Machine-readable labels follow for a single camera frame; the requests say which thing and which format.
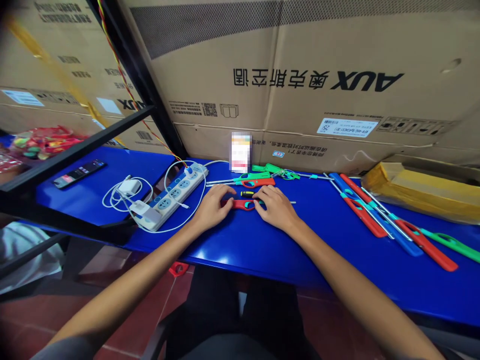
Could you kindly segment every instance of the tiled floor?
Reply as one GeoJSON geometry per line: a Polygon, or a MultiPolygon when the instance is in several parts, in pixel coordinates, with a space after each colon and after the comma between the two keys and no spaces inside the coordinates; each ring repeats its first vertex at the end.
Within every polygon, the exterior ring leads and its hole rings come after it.
{"type": "MultiPolygon", "coordinates": [[[[157,322],[186,300],[194,269],[191,266],[175,279],[170,273],[163,276],[95,359],[139,359],[157,322]]],[[[334,295],[305,289],[298,294],[305,333],[323,360],[384,359],[375,341],[334,295]]],[[[89,300],[41,295],[0,304],[0,338],[11,359],[29,359],[89,300]]]]}

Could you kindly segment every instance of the plug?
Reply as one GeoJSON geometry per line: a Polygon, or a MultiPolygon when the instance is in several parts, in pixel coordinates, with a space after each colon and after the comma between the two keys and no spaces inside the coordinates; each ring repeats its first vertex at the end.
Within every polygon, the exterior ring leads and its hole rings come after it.
{"type": "Polygon", "coordinates": [[[194,175],[195,175],[195,170],[191,166],[183,169],[183,172],[185,173],[185,177],[188,178],[188,179],[193,178],[194,175]]]}
{"type": "Polygon", "coordinates": [[[158,223],[162,218],[162,214],[155,211],[141,200],[137,200],[129,206],[129,209],[138,215],[150,220],[152,223],[158,223]]]}
{"type": "Polygon", "coordinates": [[[124,180],[118,187],[118,190],[120,190],[120,192],[124,195],[133,196],[139,190],[140,185],[141,183],[137,179],[124,180]]]}

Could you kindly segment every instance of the charging cable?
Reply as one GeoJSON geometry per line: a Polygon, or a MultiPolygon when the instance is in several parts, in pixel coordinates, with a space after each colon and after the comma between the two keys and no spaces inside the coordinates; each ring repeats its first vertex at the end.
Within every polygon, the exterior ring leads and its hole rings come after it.
{"type": "MultiPolygon", "coordinates": [[[[170,172],[170,170],[177,164],[180,164],[180,163],[196,163],[196,161],[192,161],[192,160],[182,160],[182,161],[177,161],[177,162],[174,162],[172,165],[170,165],[170,167],[167,169],[166,171],[166,174],[168,174],[170,172]]],[[[204,167],[210,165],[210,164],[213,164],[213,163],[228,163],[228,161],[225,161],[225,160],[215,160],[215,161],[210,161],[208,163],[206,163],[205,165],[203,165],[204,167]]],[[[141,224],[139,224],[137,222],[137,218],[135,217],[135,215],[132,213],[132,211],[130,210],[130,207],[129,205],[127,204],[127,201],[131,202],[132,204],[134,203],[131,198],[135,195],[137,195],[138,193],[140,193],[140,191],[142,190],[142,184],[140,183],[140,188],[133,194],[133,195],[130,195],[130,196],[127,196],[126,194],[124,194],[123,192],[121,192],[119,190],[119,187],[120,185],[122,185],[122,183],[126,180],[143,180],[144,182],[146,182],[149,186],[150,186],[150,189],[151,189],[151,193],[150,193],[150,196],[148,197],[148,199],[145,201],[146,203],[148,203],[150,201],[150,199],[152,198],[153,196],[153,193],[154,193],[154,189],[152,187],[152,185],[147,181],[145,180],[144,178],[142,177],[130,177],[127,176],[125,178],[125,180],[115,184],[114,186],[112,186],[110,188],[110,190],[107,191],[107,193],[105,194],[105,196],[103,197],[102,199],[102,204],[104,207],[106,208],[114,208],[115,210],[119,211],[119,212],[122,212],[122,213],[129,213],[130,216],[132,217],[132,219],[136,222],[136,224],[138,225],[138,227],[140,229],[142,229],[143,231],[147,232],[147,233],[150,233],[150,234],[161,234],[161,233],[167,233],[169,231],[173,231],[173,230],[176,230],[180,227],[182,227],[183,225],[185,225],[191,218],[192,216],[195,214],[195,212],[197,211],[197,209],[199,208],[200,206],[200,203],[202,202],[202,199],[204,198],[204,193],[205,193],[205,189],[207,188],[207,177],[205,176],[205,172],[202,171],[201,172],[202,175],[203,175],[203,190],[201,191],[201,195],[200,195],[200,199],[198,200],[198,204],[196,205],[195,209],[192,211],[192,213],[190,214],[189,217],[186,218],[186,220],[184,222],[182,222],[180,225],[176,226],[176,227],[173,227],[171,229],[168,229],[168,230],[162,230],[162,231],[150,231],[148,229],[146,229],[145,227],[143,227],[141,224]],[[108,194],[110,194],[111,192],[111,196],[110,196],[110,206],[105,204],[105,199],[107,198],[108,194]],[[120,198],[115,198],[115,193],[118,193],[120,198]],[[120,202],[123,202],[126,209],[123,210],[123,209],[119,209],[117,207],[117,205],[120,203],[120,202]]],[[[170,191],[167,190],[167,176],[165,176],[163,178],[163,187],[165,188],[165,190],[167,191],[168,194],[170,194],[170,191]]],[[[180,206],[182,206],[183,208],[186,208],[186,209],[189,209],[190,207],[177,201],[173,196],[170,196],[170,198],[172,200],[174,200],[177,204],[179,204],[180,206]]]]}
{"type": "Polygon", "coordinates": [[[124,194],[123,192],[121,192],[119,190],[119,187],[120,185],[122,185],[125,181],[127,180],[142,180],[144,181],[149,187],[150,187],[150,196],[148,197],[148,199],[145,201],[146,203],[148,203],[151,199],[152,199],[152,196],[154,195],[154,188],[153,186],[147,181],[145,180],[143,177],[132,177],[131,175],[128,175],[123,181],[113,185],[107,192],[106,194],[103,196],[103,199],[101,200],[101,204],[106,207],[106,208],[114,208],[115,210],[121,212],[121,213],[128,213],[130,212],[130,209],[127,205],[127,203],[125,202],[125,199],[127,199],[128,201],[130,201],[132,204],[133,204],[133,201],[131,200],[131,198],[133,198],[135,195],[139,194],[141,191],[142,191],[142,182],[140,181],[140,187],[138,188],[138,190],[133,194],[133,195],[126,195],[124,194]],[[109,204],[106,204],[105,203],[105,200],[107,199],[107,196],[110,195],[110,199],[109,199],[109,204]],[[115,194],[118,194],[120,196],[120,198],[117,198],[115,197],[115,194]],[[124,202],[125,206],[126,206],[126,209],[120,209],[118,208],[118,204],[120,204],[121,202],[124,202]]]}

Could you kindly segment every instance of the white cloth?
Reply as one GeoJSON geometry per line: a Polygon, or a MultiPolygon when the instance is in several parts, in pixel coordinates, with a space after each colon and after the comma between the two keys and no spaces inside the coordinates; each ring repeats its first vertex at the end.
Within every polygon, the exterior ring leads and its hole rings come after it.
{"type": "MultiPolygon", "coordinates": [[[[48,236],[42,229],[20,222],[11,222],[1,231],[0,262],[13,260],[21,253],[44,242],[48,236]]],[[[64,252],[55,244],[10,275],[0,279],[0,294],[62,270],[64,252]]]]}

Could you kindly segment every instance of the yellow wire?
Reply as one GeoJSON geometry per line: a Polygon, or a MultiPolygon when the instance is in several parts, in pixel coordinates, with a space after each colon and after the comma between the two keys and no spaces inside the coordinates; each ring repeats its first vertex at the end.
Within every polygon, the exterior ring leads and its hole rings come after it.
{"type": "MultiPolygon", "coordinates": [[[[133,106],[135,107],[136,111],[139,111],[139,107],[137,106],[137,102],[135,101],[134,99],[134,96],[132,95],[132,92],[130,91],[129,89],[129,86],[127,84],[127,79],[125,79],[125,75],[124,75],[124,72],[122,71],[122,66],[120,64],[120,60],[119,60],[119,57],[117,56],[117,53],[115,52],[114,50],[114,47],[112,45],[112,39],[110,39],[110,36],[109,36],[109,33],[107,31],[107,25],[105,24],[105,14],[104,14],[104,9],[102,7],[102,0],[97,0],[98,2],[98,10],[100,12],[100,17],[101,17],[101,27],[103,29],[103,32],[105,33],[105,37],[108,41],[108,45],[110,45],[110,49],[111,49],[111,52],[113,53],[113,57],[115,58],[115,61],[116,61],[116,65],[118,67],[118,71],[120,71],[120,75],[121,75],[121,78],[123,80],[123,84],[125,85],[125,89],[126,91],[128,92],[128,95],[130,96],[130,99],[132,100],[133,102],[133,106]]],[[[175,155],[175,153],[170,150],[170,148],[157,136],[157,134],[155,134],[152,129],[150,129],[150,127],[147,125],[147,123],[142,120],[143,124],[146,126],[146,128],[150,131],[150,133],[157,138],[157,140],[165,147],[165,149],[168,150],[168,152],[170,154],[172,154],[178,161],[181,161],[183,163],[183,165],[185,166],[185,168],[188,168],[188,165],[180,158],[178,157],[177,155],[175,155]]]]}

